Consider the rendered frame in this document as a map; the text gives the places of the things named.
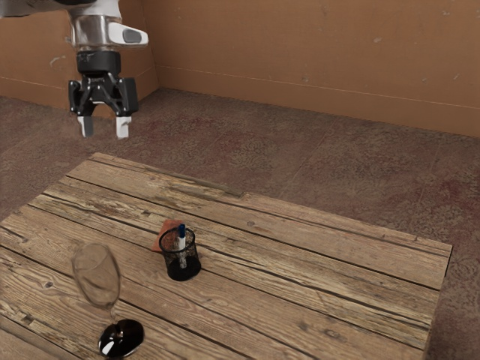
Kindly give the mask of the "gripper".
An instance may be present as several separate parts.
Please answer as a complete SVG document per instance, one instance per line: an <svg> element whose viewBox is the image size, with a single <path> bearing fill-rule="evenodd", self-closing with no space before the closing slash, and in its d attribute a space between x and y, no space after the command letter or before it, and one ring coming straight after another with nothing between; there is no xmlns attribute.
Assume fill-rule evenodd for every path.
<svg viewBox="0 0 480 360"><path fill-rule="evenodd" d="M76 54L76 64L82 79L69 82L68 99L70 111L76 115L82 135L87 138L94 133L92 114L99 91L99 101L115 113L117 138L128 138L129 124L132 115L139 110L139 102L135 79L117 76L122 69L120 53L107 50L82 51ZM100 84L96 86L90 77L103 74Z"/></svg>

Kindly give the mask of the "white pen with blue cap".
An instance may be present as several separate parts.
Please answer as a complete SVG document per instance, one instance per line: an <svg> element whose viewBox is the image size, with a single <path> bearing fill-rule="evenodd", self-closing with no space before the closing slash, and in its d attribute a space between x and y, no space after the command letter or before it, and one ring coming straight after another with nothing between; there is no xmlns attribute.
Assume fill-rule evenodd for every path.
<svg viewBox="0 0 480 360"><path fill-rule="evenodd" d="M185 255L185 248L186 248L186 226L184 223L180 223L178 225L177 230L177 242L178 242L178 251L177 257L179 261L179 266L181 269L187 268L187 260Z"/></svg>

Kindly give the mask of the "black mesh pen holder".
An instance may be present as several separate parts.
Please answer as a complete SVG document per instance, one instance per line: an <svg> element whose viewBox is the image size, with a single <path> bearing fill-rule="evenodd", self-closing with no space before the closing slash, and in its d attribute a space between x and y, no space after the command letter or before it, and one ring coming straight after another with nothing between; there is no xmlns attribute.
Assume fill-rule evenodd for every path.
<svg viewBox="0 0 480 360"><path fill-rule="evenodd" d="M197 253L196 236L185 224L167 230L158 244L170 279L188 281L200 273L202 266Z"/></svg>

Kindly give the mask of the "clear wine glass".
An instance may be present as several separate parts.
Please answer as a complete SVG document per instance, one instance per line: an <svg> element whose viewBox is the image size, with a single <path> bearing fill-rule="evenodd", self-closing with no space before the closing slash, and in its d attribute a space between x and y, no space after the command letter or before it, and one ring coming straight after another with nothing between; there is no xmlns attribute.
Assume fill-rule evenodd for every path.
<svg viewBox="0 0 480 360"><path fill-rule="evenodd" d="M118 319L114 307L121 292L121 274L112 251L104 244L84 244L71 260L80 292L96 308L107 311L110 324L101 332L97 346L106 360L123 360L143 343L143 325L135 319Z"/></svg>

